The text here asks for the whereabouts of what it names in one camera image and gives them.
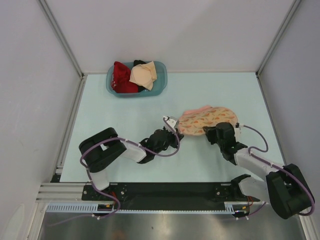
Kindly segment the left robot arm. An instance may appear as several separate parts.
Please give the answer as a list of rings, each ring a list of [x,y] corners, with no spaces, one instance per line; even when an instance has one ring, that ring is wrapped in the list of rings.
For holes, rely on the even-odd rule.
[[[94,185],[93,194],[100,200],[110,196],[110,182],[105,169],[117,158],[146,164],[155,156],[164,157],[161,152],[166,151],[168,147],[178,151],[183,138],[184,135],[177,128],[171,131],[163,127],[136,143],[119,137],[116,130],[109,127],[84,140],[78,147],[81,153],[80,163],[86,168],[89,180]]]

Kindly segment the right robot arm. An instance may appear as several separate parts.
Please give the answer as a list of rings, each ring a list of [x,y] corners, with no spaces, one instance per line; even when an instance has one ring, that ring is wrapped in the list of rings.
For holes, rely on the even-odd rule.
[[[236,185],[230,188],[231,196],[237,201],[248,196],[269,203],[282,219],[312,215],[315,198],[299,167],[295,164],[278,165],[258,156],[256,152],[266,153],[269,149],[237,141],[237,128],[240,128],[239,124],[232,126],[228,122],[203,127],[207,140],[218,145],[225,160],[254,175],[235,178]]]

